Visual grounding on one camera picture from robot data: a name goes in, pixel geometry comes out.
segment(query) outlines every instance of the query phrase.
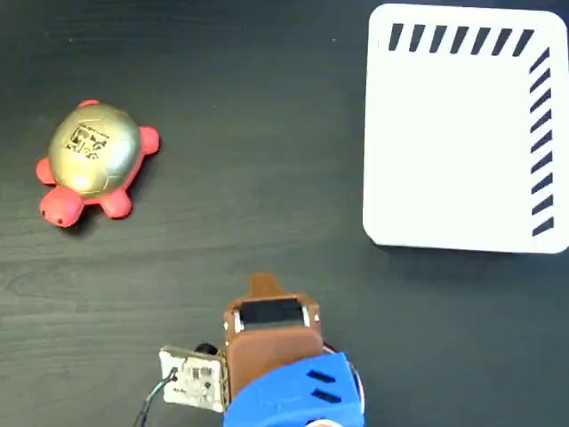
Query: stress toy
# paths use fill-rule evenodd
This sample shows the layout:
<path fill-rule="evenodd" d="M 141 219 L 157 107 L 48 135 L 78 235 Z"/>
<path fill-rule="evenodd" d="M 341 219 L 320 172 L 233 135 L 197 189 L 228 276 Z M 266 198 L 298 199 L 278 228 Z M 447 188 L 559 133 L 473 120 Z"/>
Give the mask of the stress toy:
<path fill-rule="evenodd" d="M 48 156 L 36 166 L 39 181 L 55 187 L 39 204 L 51 224 L 69 227 L 86 205 L 100 205 L 109 218 L 132 210 L 126 194 L 145 156 L 160 148 L 156 129 L 138 127 L 123 111 L 84 101 L 58 127 Z"/>

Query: white tray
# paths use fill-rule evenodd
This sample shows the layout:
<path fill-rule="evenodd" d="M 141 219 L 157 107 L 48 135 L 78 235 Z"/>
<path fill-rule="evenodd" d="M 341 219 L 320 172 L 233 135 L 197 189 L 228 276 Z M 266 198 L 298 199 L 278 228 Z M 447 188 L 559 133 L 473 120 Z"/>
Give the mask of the white tray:
<path fill-rule="evenodd" d="M 567 56 L 567 29 L 553 13 L 378 7 L 365 112 L 372 241 L 565 250 Z"/>

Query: wire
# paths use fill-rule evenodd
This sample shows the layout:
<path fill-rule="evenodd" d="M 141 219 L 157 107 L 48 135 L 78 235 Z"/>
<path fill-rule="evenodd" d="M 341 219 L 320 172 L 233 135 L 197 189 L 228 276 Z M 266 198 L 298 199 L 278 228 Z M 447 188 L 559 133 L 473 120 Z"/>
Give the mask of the wire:
<path fill-rule="evenodd" d="M 176 373 L 178 372 L 177 367 L 173 367 L 170 374 L 168 374 L 160 383 L 158 383 L 154 389 L 149 393 L 149 395 L 144 399 L 144 403 L 142 404 L 142 408 L 140 409 L 139 413 L 136 415 L 136 419 L 132 424 L 132 427 L 144 427 L 146 424 L 146 420 L 148 418 L 148 411 L 150 409 L 150 404 L 152 403 L 152 399 L 166 386 L 167 383 L 171 383 L 174 381 L 178 381 L 176 377 Z"/>
<path fill-rule="evenodd" d="M 336 349 L 334 349 L 333 346 L 331 346 L 330 344 L 328 344 L 327 342 L 324 343 L 324 351 L 326 351 L 327 353 L 337 353 L 338 351 Z M 359 400 L 360 400 L 360 408 L 362 410 L 362 414 L 365 412 L 365 393 L 364 393 L 364 384 L 362 383 L 362 379 L 359 376 L 359 372 L 357 372 L 356 367 L 354 366 L 353 363 L 351 363 L 350 361 L 349 363 L 349 367 L 352 370 L 352 373 L 354 374 L 354 379 L 356 380 L 356 384 L 357 384 L 357 391 L 359 392 Z"/>

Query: table surface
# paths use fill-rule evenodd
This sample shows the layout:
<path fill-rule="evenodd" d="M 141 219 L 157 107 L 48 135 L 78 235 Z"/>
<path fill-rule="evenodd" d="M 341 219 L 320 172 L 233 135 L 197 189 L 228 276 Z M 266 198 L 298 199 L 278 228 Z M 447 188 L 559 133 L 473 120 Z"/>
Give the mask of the table surface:
<path fill-rule="evenodd" d="M 466 5 L 568 20 L 563 3 Z M 364 378 L 370 426 L 567 423 L 569 254 L 382 250 L 362 229 L 376 5 L 4 0 L 3 426 L 131 425 L 158 348 L 221 341 L 221 311 L 255 271 L 319 300 L 326 339 Z M 93 209 L 63 232 L 37 213 L 47 188 L 34 167 L 91 98 L 157 127 L 163 149 L 132 188 L 131 217 Z M 148 424 L 220 416 L 159 399 Z"/>

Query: gold turtle shell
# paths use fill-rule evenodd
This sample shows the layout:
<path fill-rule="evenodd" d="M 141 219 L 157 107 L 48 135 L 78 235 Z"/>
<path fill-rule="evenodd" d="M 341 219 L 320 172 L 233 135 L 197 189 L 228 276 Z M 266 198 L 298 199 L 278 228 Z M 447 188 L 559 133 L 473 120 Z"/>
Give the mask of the gold turtle shell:
<path fill-rule="evenodd" d="M 63 121 L 49 146 L 55 181 L 84 197 L 113 192 L 140 154 L 138 126 L 106 104 L 79 107 Z"/>

